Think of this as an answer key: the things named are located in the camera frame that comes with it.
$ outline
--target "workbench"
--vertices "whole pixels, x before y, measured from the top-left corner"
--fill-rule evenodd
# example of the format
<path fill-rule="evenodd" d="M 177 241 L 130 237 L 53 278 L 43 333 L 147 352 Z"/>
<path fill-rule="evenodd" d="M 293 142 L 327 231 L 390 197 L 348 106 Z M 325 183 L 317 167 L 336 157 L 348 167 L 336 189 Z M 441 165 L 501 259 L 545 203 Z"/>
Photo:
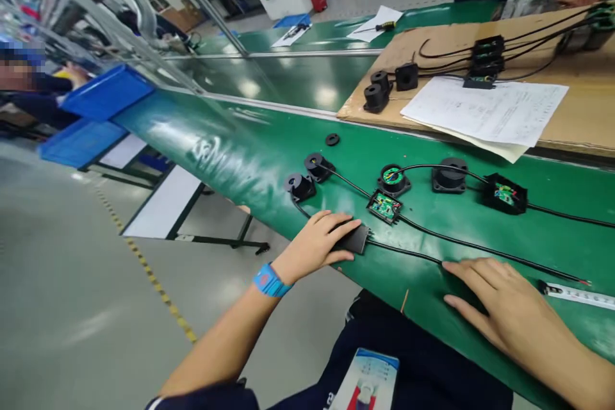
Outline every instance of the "workbench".
<path fill-rule="evenodd" d="M 446 14 L 450 15 L 452 10 L 461 11 L 461 7 L 435 9 L 442 12 L 448 8 Z M 437 24 L 439 12 L 435 16 L 426 14 L 424 25 Z M 488 21 L 489 17 L 472 20 Z M 332 24 L 322 27 L 323 31 L 336 30 Z M 252 50 L 262 49 L 278 33 L 283 31 L 252 33 L 244 43 Z M 342 46 L 342 40 L 334 37 L 322 37 L 322 41 L 326 45 L 297 46 Z M 247 206 L 255 218 L 288 239 L 294 238 L 306 218 L 291 203 L 283 183 L 293 172 L 306 174 L 304 159 L 312 152 L 321 152 L 340 174 L 369 192 L 375 189 L 379 172 L 388 163 L 439 163 L 443 158 L 462 157 L 477 174 L 498 172 L 528 188 L 530 200 L 537 205 L 615 221 L 613 173 L 530 156 L 510 165 L 474 147 L 335 119 L 334 112 L 374 59 L 368 58 L 199 60 L 205 75 L 199 82 L 205 82 L 205 78 L 211 82 L 206 89 L 248 99 L 203 99 L 187 90 L 159 89 L 113 121 L 216 192 L 237 205 Z M 269 103 L 259 104 L 255 99 Z M 341 138 L 334 147 L 325 144 L 330 133 Z M 449 195 L 432 193 L 430 170 L 413 170 L 408 177 L 413 187 L 400 200 L 404 202 L 404 213 L 415 222 L 589 279 L 592 290 L 615 294 L 613 229 L 532 210 L 520 216 L 506 215 L 479 203 L 477 184 L 471 178 L 466 193 Z M 367 212 L 363 196 L 336 177 L 316 188 L 317 195 L 304 202 L 308 213 L 320 209 L 350 213 L 361 218 L 380 242 L 449 261 L 489 256 L 426 236 L 404 223 L 385 224 Z M 512 265 L 533 283 L 542 279 L 576 285 Z M 396 309 L 401 308 L 409 290 L 404 309 L 407 317 L 541 408 L 566 407 L 557 395 L 499 353 L 442 301 L 444 294 L 455 293 L 478 303 L 461 281 L 444 273 L 440 266 L 368 245 L 365 254 L 356 256 L 354 262 L 335 267 Z M 583 344 L 615 362 L 615 311 L 565 300 L 548 301 Z"/>

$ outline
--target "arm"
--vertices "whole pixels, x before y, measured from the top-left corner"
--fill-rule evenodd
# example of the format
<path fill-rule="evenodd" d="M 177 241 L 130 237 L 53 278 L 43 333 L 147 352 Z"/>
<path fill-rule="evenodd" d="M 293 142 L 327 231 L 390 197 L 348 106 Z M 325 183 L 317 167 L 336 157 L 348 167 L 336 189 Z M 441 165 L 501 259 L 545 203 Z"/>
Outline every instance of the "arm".
<path fill-rule="evenodd" d="M 333 245 L 357 228 L 360 220 L 344 213 L 321 211 L 311 217 L 284 252 L 271 264 L 285 285 L 321 267 L 342 260 L 353 260 L 347 251 L 331 252 Z M 269 316 L 280 298 L 262 294 L 251 284 L 237 303 L 203 336 L 171 374 L 160 391 L 171 397 L 239 378 Z"/>
<path fill-rule="evenodd" d="M 583 346 L 543 296 L 511 265 L 493 258 L 443 263 L 476 293 L 489 315 L 444 300 L 496 348 L 576 409 L 615 409 L 615 365 Z"/>

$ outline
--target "paper document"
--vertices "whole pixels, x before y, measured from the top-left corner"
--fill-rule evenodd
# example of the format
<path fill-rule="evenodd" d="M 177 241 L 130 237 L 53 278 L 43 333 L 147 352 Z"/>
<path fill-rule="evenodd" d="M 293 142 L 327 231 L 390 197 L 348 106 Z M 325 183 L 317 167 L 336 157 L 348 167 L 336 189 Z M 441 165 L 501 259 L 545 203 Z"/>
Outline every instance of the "paper document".
<path fill-rule="evenodd" d="M 381 6 L 376 16 L 371 18 L 369 21 L 364 22 L 359 28 L 357 28 L 354 32 L 349 33 L 346 37 L 355 38 L 369 43 L 384 33 L 384 31 L 376 31 L 376 26 L 389 21 L 397 22 L 402 15 L 402 12 L 393 10 L 386 6 Z"/>
<path fill-rule="evenodd" d="M 435 77 L 401 114 L 479 140 L 533 147 L 567 91 L 562 85 L 517 82 L 476 90 L 463 88 L 460 79 Z"/>
<path fill-rule="evenodd" d="M 456 138 L 462 139 L 465 142 L 469 142 L 470 144 L 475 145 L 476 147 L 480 147 L 485 151 L 493 152 L 496 155 L 499 155 L 502 158 L 505 158 L 510 163 L 515 163 L 517 160 L 521 158 L 525 151 L 527 151 L 527 146 L 522 146 L 520 144 L 507 144 L 507 143 L 493 143 L 489 141 L 482 141 L 472 136 L 464 135 L 457 131 L 449 130 L 446 128 L 442 128 L 436 125 L 430 125 L 422 122 L 423 125 L 433 128 L 436 131 L 441 131 L 442 133 L 446 133 L 447 135 L 454 136 Z"/>
<path fill-rule="evenodd" d="M 295 43 L 298 39 L 300 39 L 303 34 L 307 31 L 309 31 L 309 28 L 312 27 L 312 25 L 310 24 L 309 27 L 307 29 L 303 29 L 300 30 L 299 32 L 295 33 L 295 30 L 297 29 L 297 27 L 299 27 L 300 24 L 290 28 L 288 30 L 288 32 L 286 32 L 282 37 L 280 37 L 276 43 L 274 43 L 273 45 L 271 45 L 271 48 L 277 48 L 277 47 L 281 47 L 281 46 L 291 46 L 293 43 Z"/>

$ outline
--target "tape measure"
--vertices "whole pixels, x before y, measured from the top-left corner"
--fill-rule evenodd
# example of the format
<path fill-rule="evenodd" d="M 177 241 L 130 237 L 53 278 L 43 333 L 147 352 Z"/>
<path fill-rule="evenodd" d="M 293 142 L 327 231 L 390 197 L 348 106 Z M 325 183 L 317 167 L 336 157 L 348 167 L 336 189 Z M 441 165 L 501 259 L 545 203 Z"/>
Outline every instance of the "tape measure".
<path fill-rule="evenodd" d="M 576 301 L 615 311 L 615 297 L 601 295 L 600 293 L 592 293 L 591 291 L 578 290 L 563 285 L 550 284 L 544 281 L 538 281 L 538 290 L 543 295 L 553 298 Z"/>

